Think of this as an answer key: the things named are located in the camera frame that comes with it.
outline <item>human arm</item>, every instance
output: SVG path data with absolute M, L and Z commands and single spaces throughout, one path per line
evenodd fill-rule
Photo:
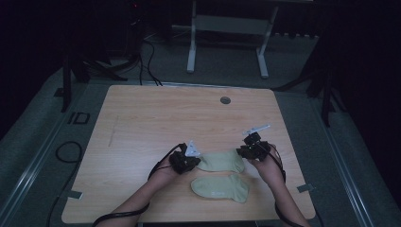
M 258 171 L 262 180 L 269 186 L 277 208 L 281 214 L 291 222 L 305 227 L 310 227 L 309 223 L 301 213 L 291 194 L 289 193 L 280 167 L 274 162 L 275 158 L 280 163 L 279 155 L 275 146 L 270 145 L 271 156 L 266 157 L 263 162 L 248 160 Z
M 155 171 L 148 181 L 142 185 L 135 193 L 133 193 L 126 201 L 119 205 L 112 213 L 131 212 L 144 208 L 147 206 L 151 198 L 162 188 L 173 182 L 179 174 L 170 167 L 168 158 L 164 159 L 160 164 L 160 169 Z M 96 227 L 108 226 L 135 226 L 140 215 L 124 217 L 124 218 L 111 218 L 98 223 Z

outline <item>metal stand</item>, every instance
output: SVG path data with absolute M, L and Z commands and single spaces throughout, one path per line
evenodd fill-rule
M 264 36 L 263 43 L 256 49 L 256 57 L 259 62 L 260 75 L 262 78 L 266 79 L 269 73 L 264 54 L 277 11 L 278 7 L 274 7 L 269 20 L 198 15 L 197 1 L 194 0 L 192 4 L 191 45 L 189 47 L 186 71 L 188 73 L 193 73 L 195 71 L 195 58 L 197 53 L 195 40 L 197 30 L 254 34 Z

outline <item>desk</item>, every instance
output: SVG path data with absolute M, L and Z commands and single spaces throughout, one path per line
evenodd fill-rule
M 230 104 L 220 99 L 227 96 Z M 62 220 L 93 222 L 108 214 L 143 183 L 153 166 L 179 143 L 194 140 L 201 153 L 222 152 L 243 145 L 243 131 L 270 124 L 262 139 L 279 148 L 287 186 L 306 218 L 315 211 L 288 137 L 274 93 L 265 89 L 212 87 L 112 86 L 104 100 Z M 140 222 L 231 221 L 278 218 L 273 196 L 248 162 L 240 178 L 250 186 L 245 203 L 211 200 L 192 192 L 200 176 L 229 175 L 197 168 L 160 191 Z

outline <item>folded cloth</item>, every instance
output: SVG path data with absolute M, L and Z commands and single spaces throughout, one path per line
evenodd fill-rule
M 202 154 L 197 167 L 201 170 L 211 172 L 233 171 L 240 173 L 244 170 L 245 165 L 242 157 L 238 155 L 236 150 L 232 150 Z
M 212 199 L 232 199 L 245 202 L 249 187 L 238 174 L 230 176 L 199 177 L 191 183 L 192 190 L 199 196 Z

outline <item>gray floor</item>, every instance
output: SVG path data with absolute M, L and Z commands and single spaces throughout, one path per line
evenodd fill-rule
M 300 74 L 315 40 L 297 37 L 270 38 L 265 54 L 270 77 L 259 77 L 253 38 L 246 45 L 219 43 L 210 34 L 200 38 L 195 73 L 186 73 L 188 34 L 177 31 L 171 43 L 149 36 L 155 47 L 150 70 L 164 85 L 202 84 L 250 88 L 282 85 Z M 144 44 L 147 61 L 151 47 Z M 61 163 L 55 150 L 66 141 L 77 141 L 83 149 L 91 136 L 103 98 L 110 85 L 139 84 L 139 68 L 121 73 L 127 82 L 93 76 L 89 84 L 73 83 L 73 103 L 60 113 L 62 99 L 53 97 L 61 87 L 61 71 L 49 78 L 21 118 L 0 143 L 0 201 L 4 226 L 70 226 L 62 223 L 64 196 L 52 207 L 68 181 L 75 164 Z M 149 80 L 145 73 L 143 78 Z M 146 85 L 154 83 L 145 81 Z M 288 133 L 307 183 L 313 185 L 312 200 L 325 226 L 401 226 L 401 214 L 387 187 L 375 169 L 348 113 L 335 109 L 330 114 L 331 128 L 319 117 L 321 100 L 307 98 L 308 82 L 286 92 L 275 93 Z M 68 124 L 72 112 L 91 115 L 88 124 Z M 78 158 L 78 149 L 68 146 L 61 151 L 70 160 Z M 319 220 L 310 221 L 321 226 Z M 168 226 L 279 226 L 278 221 L 230 223 L 182 223 Z

